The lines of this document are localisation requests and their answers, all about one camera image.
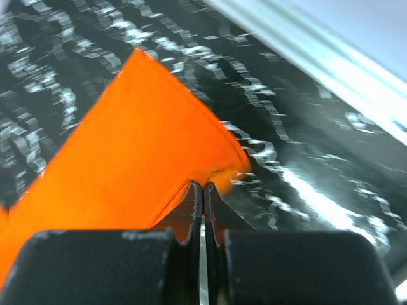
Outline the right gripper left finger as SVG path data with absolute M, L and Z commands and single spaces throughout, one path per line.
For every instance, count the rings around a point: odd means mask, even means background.
M 202 189 L 190 182 L 180 203 L 154 230 L 171 231 L 173 242 L 166 261 L 163 304 L 198 304 Z

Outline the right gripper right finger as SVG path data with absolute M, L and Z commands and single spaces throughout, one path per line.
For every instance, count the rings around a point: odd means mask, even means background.
M 223 299 L 228 299 L 224 233 L 227 230 L 252 230 L 253 227 L 224 202 L 213 182 L 208 183 L 203 190 L 203 214 L 209 303 L 221 304 Z

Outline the orange t shirt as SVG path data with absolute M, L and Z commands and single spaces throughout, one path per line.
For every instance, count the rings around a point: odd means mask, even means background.
M 148 229 L 191 181 L 225 194 L 251 169 L 235 136 L 156 60 L 135 50 L 60 151 L 1 214 L 1 276 L 52 229 Z

